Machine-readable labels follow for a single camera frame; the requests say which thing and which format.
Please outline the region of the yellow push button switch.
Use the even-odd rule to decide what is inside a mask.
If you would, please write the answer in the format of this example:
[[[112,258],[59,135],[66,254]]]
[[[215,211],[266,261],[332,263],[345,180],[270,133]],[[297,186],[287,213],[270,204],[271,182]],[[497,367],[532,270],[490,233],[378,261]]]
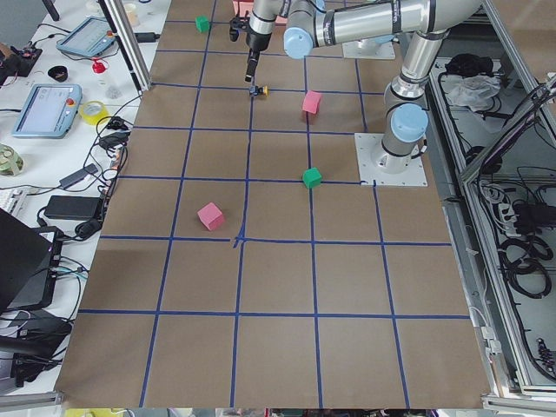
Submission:
[[[269,94],[269,88],[267,85],[263,85],[263,86],[257,86],[257,85],[252,85],[249,87],[249,94],[252,97],[255,96],[268,96]]]

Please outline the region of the pink plastic tray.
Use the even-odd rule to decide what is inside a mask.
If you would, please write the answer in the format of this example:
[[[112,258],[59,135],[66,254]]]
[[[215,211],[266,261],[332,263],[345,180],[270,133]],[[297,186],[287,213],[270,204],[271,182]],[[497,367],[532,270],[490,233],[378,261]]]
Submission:
[[[232,5],[234,7],[234,13],[238,16],[246,16],[246,14],[250,14],[253,9],[254,1],[247,1],[247,0],[234,0],[232,1]],[[286,24],[287,23],[286,17],[278,16],[276,18],[277,24]]]

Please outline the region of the green foam cube near tray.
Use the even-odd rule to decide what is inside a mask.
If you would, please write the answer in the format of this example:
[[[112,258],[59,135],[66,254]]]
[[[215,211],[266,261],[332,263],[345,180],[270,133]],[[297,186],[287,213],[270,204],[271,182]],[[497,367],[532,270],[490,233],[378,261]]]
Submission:
[[[206,16],[197,16],[195,26],[200,33],[206,33],[210,30],[210,21]]]

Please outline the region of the pink foam cube centre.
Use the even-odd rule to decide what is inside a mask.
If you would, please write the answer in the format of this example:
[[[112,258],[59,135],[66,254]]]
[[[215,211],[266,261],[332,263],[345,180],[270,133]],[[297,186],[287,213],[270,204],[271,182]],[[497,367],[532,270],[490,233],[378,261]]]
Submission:
[[[302,110],[311,115],[316,115],[320,108],[321,99],[321,92],[309,90],[303,99]]]

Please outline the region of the pink foam cube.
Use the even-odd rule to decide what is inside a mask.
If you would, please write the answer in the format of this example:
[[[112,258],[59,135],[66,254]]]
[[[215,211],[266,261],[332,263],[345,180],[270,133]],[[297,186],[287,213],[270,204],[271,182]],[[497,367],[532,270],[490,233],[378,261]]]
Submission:
[[[203,226],[209,230],[217,230],[224,222],[225,216],[218,206],[209,202],[197,211],[197,216]]]
[[[309,90],[303,99],[302,110],[311,115],[316,115],[320,108],[321,99],[321,92]]]

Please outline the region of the green foam cube near base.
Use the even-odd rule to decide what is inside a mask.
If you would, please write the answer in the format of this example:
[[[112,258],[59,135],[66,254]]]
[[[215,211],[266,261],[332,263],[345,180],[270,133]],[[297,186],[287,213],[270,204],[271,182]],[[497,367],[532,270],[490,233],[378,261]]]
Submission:
[[[322,174],[316,167],[312,167],[303,172],[302,180],[307,189],[313,189],[321,184]]]

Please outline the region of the red small object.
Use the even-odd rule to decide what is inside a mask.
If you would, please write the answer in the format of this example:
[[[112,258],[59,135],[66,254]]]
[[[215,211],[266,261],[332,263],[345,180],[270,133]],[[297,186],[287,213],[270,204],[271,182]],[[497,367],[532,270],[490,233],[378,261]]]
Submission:
[[[91,66],[92,70],[96,74],[102,74],[107,70],[106,65],[103,63],[101,59],[95,58],[92,62]]]

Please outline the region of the teach pendant far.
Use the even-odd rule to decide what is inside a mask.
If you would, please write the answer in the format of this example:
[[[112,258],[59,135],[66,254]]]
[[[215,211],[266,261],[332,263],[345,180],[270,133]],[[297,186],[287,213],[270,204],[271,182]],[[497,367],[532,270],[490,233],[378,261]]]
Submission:
[[[105,18],[87,17],[64,39],[56,44],[63,53],[92,58],[100,56],[115,41]]]

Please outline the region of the teach pendant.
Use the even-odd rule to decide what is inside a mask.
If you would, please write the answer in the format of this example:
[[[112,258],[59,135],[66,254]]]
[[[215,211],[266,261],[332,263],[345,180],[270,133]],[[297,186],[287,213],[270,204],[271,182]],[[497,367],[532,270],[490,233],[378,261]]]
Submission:
[[[64,137],[76,117],[82,96],[78,84],[36,84],[11,134],[20,138]]]
[[[56,44],[63,53],[92,58],[100,56],[115,41],[105,18],[87,17],[64,39]]]

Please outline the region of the pink foam cube far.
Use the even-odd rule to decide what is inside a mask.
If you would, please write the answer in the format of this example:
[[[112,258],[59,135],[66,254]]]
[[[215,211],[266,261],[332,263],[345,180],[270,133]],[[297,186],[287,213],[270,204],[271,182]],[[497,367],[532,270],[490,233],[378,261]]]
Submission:
[[[224,222],[225,216],[218,206],[209,202],[197,211],[197,216],[203,226],[209,230],[217,230]]]

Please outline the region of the yellow tape roll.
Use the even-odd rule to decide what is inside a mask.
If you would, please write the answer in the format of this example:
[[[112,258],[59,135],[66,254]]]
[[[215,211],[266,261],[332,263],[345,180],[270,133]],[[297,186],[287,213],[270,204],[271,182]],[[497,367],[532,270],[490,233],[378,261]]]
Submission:
[[[88,101],[80,105],[78,114],[85,123],[96,126],[109,120],[110,114],[107,107],[100,101]]]

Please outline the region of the small black bowl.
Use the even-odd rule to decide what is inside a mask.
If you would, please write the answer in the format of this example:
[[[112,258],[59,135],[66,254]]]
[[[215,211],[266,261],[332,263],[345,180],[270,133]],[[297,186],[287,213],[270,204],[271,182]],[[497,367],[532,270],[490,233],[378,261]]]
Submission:
[[[63,83],[68,80],[69,72],[65,66],[57,65],[47,71],[47,75],[56,82]]]

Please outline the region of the teach pendant near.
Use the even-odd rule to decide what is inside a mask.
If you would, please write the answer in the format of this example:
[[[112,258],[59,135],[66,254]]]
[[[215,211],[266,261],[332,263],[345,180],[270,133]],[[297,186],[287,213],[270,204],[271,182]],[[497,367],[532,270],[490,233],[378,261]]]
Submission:
[[[76,117],[82,96],[78,84],[36,84],[11,134],[20,138],[64,137]]]

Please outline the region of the white crumpled cloth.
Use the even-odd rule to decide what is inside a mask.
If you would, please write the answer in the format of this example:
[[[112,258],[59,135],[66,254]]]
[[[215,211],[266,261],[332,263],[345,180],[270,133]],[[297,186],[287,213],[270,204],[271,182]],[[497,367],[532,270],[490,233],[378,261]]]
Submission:
[[[473,112],[488,110],[493,98],[500,92],[500,80],[493,76],[478,75],[463,78],[447,93],[448,103],[467,107]]]

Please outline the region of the black power adapter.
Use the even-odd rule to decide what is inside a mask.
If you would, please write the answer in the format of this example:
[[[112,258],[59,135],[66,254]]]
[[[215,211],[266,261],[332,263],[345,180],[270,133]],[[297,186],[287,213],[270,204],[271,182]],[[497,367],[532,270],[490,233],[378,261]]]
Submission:
[[[95,218],[102,200],[99,197],[53,195],[46,205],[44,215],[54,220],[84,220]]]

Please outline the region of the camouflage tape roll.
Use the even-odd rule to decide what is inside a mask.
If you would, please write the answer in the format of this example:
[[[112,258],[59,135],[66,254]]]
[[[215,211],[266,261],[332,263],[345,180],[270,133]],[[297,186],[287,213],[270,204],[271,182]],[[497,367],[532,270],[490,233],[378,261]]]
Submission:
[[[15,176],[23,170],[23,158],[10,146],[2,144],[0,149],[1,175]]]

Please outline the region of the black laptop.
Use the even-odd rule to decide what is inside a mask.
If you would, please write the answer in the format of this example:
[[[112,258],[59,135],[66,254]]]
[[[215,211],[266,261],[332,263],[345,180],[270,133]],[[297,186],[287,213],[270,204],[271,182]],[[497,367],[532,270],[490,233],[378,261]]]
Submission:
[[[30,228],[1,212],[1,311],[48,307],[60,262],[62,231],[54,226]]]

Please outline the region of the aluminium frame post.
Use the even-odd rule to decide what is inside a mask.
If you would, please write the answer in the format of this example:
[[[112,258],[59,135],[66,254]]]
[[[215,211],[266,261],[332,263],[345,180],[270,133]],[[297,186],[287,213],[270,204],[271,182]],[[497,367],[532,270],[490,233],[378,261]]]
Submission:
[[[124,62],[127,65],[132,81],[138,92],[149,90],[151,77],[144,61],[136,35],[120,0],[99,0],[110,29],[117,38]]]

